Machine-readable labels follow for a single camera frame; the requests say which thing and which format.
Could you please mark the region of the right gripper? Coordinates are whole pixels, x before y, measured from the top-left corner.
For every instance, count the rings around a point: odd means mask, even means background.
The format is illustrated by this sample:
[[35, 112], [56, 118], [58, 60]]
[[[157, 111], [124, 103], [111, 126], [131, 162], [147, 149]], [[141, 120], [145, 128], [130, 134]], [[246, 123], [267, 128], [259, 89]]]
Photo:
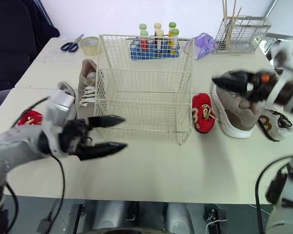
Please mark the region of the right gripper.
[[277, 74], [271, 71], [247, 72], [245, 98], [252, 102], [266, 100], [277, 81]]

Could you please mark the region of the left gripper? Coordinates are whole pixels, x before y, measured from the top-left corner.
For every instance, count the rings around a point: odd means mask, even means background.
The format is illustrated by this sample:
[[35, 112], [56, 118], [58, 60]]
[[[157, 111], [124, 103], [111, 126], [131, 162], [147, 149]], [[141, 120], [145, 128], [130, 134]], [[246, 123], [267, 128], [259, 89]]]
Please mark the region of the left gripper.
[[126, 143], [104, 142], [92, 146], [89, 132], [92, 128], [107, 128], [125, 122], [126, 119], [116, 115], [73, 119], [67, 122], [63, 132], [59, 135], [60, 149], [64, 153], [77, 156], [80, 161], [102, 158], [118, 153], [127, 147]]

